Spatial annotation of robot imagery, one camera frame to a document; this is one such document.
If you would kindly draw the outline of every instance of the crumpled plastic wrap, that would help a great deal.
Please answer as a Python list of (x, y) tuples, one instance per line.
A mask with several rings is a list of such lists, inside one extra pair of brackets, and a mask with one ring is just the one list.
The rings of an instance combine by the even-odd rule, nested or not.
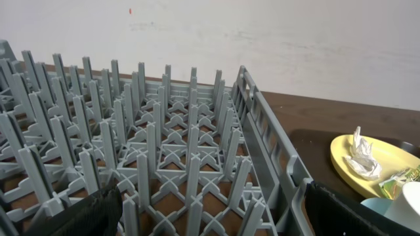
[(351, 156), (345, 157), (349, 167), (366, 180), (378, 179), (382, 171), (381, 165), (373, 158), (372, 145), (362, 138), (360, 127), (357, 127), (350, 147)]

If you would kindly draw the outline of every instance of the food wrapper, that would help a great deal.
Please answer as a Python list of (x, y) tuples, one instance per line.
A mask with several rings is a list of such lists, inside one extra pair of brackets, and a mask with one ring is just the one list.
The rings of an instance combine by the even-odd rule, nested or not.
[(394, 200), (400, 194), (402, 186), (411, 181), (420, 182), (420, 165), (417, 168), (406, 168), (393, 174), (388, 180), (379, 183), (379, 187), (387, 199)]
[(350, 146), (351, 155), (345, 157), (349, 167), (365, 180), (378, 179), (382, 171), (381, 165), (373, 158), (372, 145), (360, 135), (360, 127), (357, 127)]

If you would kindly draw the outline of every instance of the light blue cup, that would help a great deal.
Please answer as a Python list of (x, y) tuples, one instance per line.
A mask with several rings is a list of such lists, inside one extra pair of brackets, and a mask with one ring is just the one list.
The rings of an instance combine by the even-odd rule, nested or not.
[(391, 205), (392, 200), (374, 197), (370, 199), (363, 200), (360, 204), (368, 207), (369, 209), (379, 213), (381, 215), (385, 215), (385, 212), (388, 210), (389, 206)]

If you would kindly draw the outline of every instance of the tray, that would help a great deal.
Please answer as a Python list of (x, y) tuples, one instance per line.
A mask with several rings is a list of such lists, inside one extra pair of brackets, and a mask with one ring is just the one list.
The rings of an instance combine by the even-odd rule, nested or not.
[(301, 208), (312, 178), (244, 66), (228, 88), (221, 71), (205, 86), (192, 68), (185, 85), (170, 65), (149, 81), (144, 63), (122, 79), (117, 60), (97, 76), (89, 57), (67, 70), (54, 54), (47, 71), (22, 56), (26, 69), (0, 40), (7, 235), (109, 182), (122, 192), (120, 235), (312, 234)]

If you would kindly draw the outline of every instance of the white wall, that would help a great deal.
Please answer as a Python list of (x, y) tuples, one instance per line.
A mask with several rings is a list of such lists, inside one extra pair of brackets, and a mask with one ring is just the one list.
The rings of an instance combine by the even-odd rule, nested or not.
[(418, 0), (146, 0), (0, 2), (0, 38), (18, 59), (93, 69), (146, 63), (159, 77), (231, 85), (241, 64), (260, 90), (420, 110)]

